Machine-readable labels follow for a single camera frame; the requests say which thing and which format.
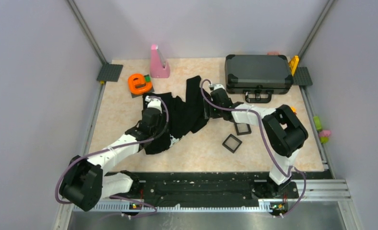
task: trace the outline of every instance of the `yellow object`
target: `yellow object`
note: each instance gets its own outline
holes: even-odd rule
[[[292,76],[294,76],[296,72],[296,67],[298,67],[299,64],[299,57],[294,56],[288,64],[289,68],[291,69]]]

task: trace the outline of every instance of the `gray wall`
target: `gray wall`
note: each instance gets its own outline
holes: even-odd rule
[[[378,230],[378,1],[338,1],[303,62],[335,171],[365,229]]]
[[[76,0],[105,56],[296,55],[326,0]]]
[[[0,0],[0,230],[47,230],[101,64],[63,0]]]

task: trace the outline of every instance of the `black garment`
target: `black garment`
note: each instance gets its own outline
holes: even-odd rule
[[[144,108],[147,107],[146,96],[158,96],[165,102],[169,111],[169,129],[145,148],[146,154],[157,154],[165,151],[189,131],[196,133],[207,124],[209,119],[204,118],[200,82],[200,76],[186,80],[186,102],[183,102],[178,96],[173,98],[170,92],[163,94],[145,93],[142,96]]]

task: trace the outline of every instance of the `beige table surface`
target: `beige table surface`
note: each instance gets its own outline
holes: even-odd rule
[[[224,58],[169,59],[171,75],[167,79],[152,79],[155,93],[172,92],[185,100],[186,79],[200,75],[213,83],[224,83]],[[128,128],[141,119],[142,98],[131,98],[127,78],[134,73],[148,74],[150,61],[117,60],[122,64],[118,82],[107,82],[101,102],[89,152],[103,149],[117,140]],[[229,94],[233,102],[244,101],[240,94]],[[297,116],[308,131],[309,138],[301,149],[295,166],[303,171],[323,171],[312,127],[298,86],[292,86],[285,95],[273,95],[261,107],[288,104],[296,108]],[[189,132],[172,148],[156,155],[142,150],[120,162],[113,170],[132,172],[246,172],[269,171],[272,161],[260,137],[259,128],[252,126],[250,135],[239,136],[243,144],[233,154],[222,146],[229,134],[236,135],[234,124],[211,119],[199,132]]]

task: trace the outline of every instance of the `tabletop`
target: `tabletop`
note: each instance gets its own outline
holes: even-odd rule
[[[172,92],[185,101],[186,79],[200,75],[213,83],[224,84],[224,58],[168,59],[171,75],[167,79],[151,79],[154,93]],[[105,148],[134,126],[141,118],[142,97],[132,98],[127,78],[134,73],[149,74],[149,59],[115,60],[124,68],[118,82],[107,82],[101,101],[89,152]],[[245,102],[241,94],[229,94],[233,102]],[[253,104],[276,108],[282,104],[293,106],[297,117],[308,131],[296,159],[295,166],[302,171],[323,171],[322,160],[313,136],[305,104],[298,86],[287,94],[273,95],[270,103]],[[238,136],[243,142],[235,153],[222,145],[228,135],[236,136],[234,124],[223,119],[210,119],[208,124],[193,134],[189,132],[167,151],[146,155],[142,150],[121,161],[112,171],[131,172],[260,172],[269,171],[272,161],[262,142],[259,128]]]

